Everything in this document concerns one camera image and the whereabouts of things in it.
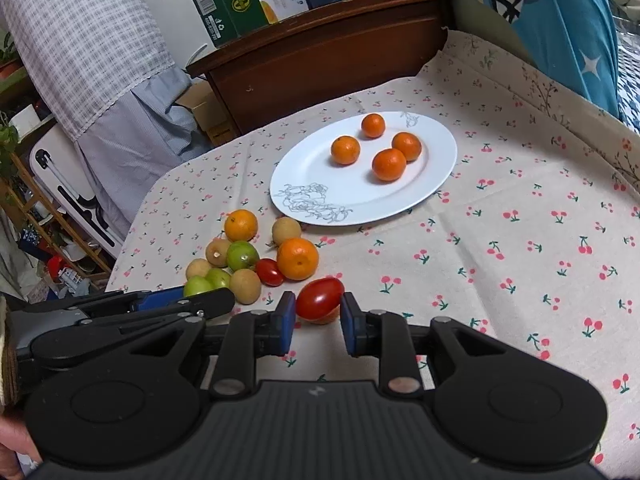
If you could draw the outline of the person's left hand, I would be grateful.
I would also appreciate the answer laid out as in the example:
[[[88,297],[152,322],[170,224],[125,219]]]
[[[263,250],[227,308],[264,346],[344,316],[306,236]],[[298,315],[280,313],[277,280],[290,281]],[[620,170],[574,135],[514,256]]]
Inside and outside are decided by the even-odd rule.
[[[27,455],[37,464],[41,463],[41,456],[35,443],[21,420],[2,415],[0,441],[2,479],[21,480],[25,478],[20,461],[17,458],[18,454]]]

